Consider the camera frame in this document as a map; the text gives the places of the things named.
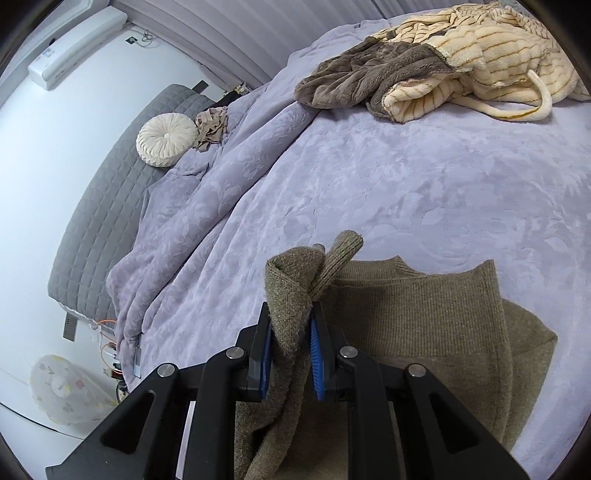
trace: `lavender curtain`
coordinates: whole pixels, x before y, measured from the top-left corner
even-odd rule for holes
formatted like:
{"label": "lavender curtain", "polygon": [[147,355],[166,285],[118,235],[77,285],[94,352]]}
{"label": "lavender curtain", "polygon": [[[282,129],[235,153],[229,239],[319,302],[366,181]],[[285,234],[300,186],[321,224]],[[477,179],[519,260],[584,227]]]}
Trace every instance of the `lavender curtain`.
{"label": "lavender curtain", "polygon": [[[472,0],[484,3],[483,0]],[[129,19],[207,67],[221,87],[271,80],[331,28],[458,0],[114,0]]]}

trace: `white air conditioner unit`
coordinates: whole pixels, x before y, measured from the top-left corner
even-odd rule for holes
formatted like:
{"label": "white air conditioner unit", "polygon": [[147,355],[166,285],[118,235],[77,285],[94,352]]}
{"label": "white air conditioner unit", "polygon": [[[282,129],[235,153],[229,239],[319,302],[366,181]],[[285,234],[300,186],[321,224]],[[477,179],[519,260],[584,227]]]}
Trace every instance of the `white air conditioner unit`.
{"label": "white air conditioner unit", "polygon": [[47,47],[29,65],[29,77],[45,90],[51,90],[78,62],[112,34],[121,30],[127,14],[106,7],[76,25]]}

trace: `metal screw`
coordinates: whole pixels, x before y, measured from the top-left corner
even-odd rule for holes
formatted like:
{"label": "metal screw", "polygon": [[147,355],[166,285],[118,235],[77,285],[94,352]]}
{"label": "metal screw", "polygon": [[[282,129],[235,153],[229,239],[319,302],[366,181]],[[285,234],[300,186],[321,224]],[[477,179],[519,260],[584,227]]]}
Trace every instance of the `metal screw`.
{"label": "metal screw", "polygon": [[410,373],[411,377],[424,377],[427,369],[421,364],[412,364],[408,366],[408,373]]}
{"label": "metal screw", "polygon": [[162,364],[158,367],[158,375],[161,377],[170,377],[174,373],[174,365],[173,364]]}
{"label": "metal screw", "polygon": [[244,355],[244,350],[239,346],[233,346],[226,350],[228,358],[240,358],[242,355]]}
{"label": "metal screw", "polygon": [[344,356],[345,358],[355,358],[358,353],[359,351],[354,346],[350,345],[346,345],[340,350],[341,356]]}

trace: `pleated round cushion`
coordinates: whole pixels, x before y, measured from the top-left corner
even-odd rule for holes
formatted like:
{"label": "pleated round cushion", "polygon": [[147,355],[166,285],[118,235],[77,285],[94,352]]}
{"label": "pleated round cushion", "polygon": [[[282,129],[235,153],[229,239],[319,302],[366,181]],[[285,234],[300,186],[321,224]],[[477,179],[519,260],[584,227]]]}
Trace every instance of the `pleated round cushion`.
{"label": "pleated round cushion", "polygon": [[140,129],[135,146],[139,156],[153,167],[171,167],[193,146],[197,125],[182,113],[163,113]]}

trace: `yellow plush robe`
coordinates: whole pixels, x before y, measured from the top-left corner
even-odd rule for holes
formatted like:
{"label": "yellow plush robe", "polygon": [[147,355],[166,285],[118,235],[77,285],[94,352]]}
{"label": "yellow plush robe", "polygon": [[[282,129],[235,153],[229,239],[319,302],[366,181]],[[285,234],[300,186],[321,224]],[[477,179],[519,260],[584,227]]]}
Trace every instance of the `yellow plush robe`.
{"label": "yellow plush robe", "polygon": [[[426,43],[456,69],[393,85],[382,98],[391,118],[407,122],[446,101],[508,121],[535,121],[569,96],[590,99],[579,75],[556,40],[539,21],[498,2],[464,4],[436,14],[411,17],[377,32],[381,41]],[[477,99],[534,105],[501,110]]]}

